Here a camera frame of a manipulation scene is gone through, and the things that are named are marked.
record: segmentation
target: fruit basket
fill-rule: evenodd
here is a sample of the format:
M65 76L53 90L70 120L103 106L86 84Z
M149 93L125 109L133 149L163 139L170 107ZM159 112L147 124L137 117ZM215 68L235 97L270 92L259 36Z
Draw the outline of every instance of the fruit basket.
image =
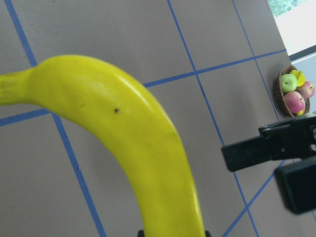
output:
M280 78L281 76L285 75L285 74L289 74L292 70L297 70L296 67L294 67L293 65L290 65L286 68L283 68L278 77L277 80L274 83L274 94L275 94L275 100L276 100L276 104L278 106L278 108L281 110L281 112L290 118L295 117L295 115L293 113L290 112L285 99L284 99L284 95L285 93L282 91L281 89L281 84L280 84ZM305 100L305 111L304 114L309 113L310 111L310 100L309 99L304 99Z

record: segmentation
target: bowl of fruit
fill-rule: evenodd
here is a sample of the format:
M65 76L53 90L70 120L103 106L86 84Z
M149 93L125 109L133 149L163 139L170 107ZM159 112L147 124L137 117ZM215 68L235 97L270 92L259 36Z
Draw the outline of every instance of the bowl of fruit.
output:
M314 85L293 65L284 68L274 83L276 104L290 118L309 113L314 93Z

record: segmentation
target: banana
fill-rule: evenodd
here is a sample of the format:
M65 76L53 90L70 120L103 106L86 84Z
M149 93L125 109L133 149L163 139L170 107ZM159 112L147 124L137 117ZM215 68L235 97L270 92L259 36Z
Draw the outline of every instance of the banana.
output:
M204 237L196 186L180 137L132 76L81 55L49 58L0 76L0 104L44 107L94 134L136 195L146 237Z

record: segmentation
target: pink fruit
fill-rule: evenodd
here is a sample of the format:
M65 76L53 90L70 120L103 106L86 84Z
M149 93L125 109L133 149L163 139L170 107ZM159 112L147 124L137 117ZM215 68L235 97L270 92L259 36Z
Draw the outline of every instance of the pink fruit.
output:
M302 86L298 86L295 91L300 93L303 98L308 99L314 95L315 87L310 81L305 81L305 83Z
M300 93L292 91L284 96L286 105L291 113L297 113L305 108L305 100Z

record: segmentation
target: gray floor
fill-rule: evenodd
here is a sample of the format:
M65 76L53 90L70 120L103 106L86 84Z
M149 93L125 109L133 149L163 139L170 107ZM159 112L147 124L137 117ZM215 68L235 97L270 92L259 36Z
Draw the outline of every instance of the gray floor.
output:
M267 1L4 0L0 30L0 74L84 54L148 87L180 133L213 237L315 236L313 213L283 207L272 176L280 161L233 174L220 152L283 118L270 95L290 61ZM87 131L36 106L4 106L0 139L1 237L143 228L123 171Z

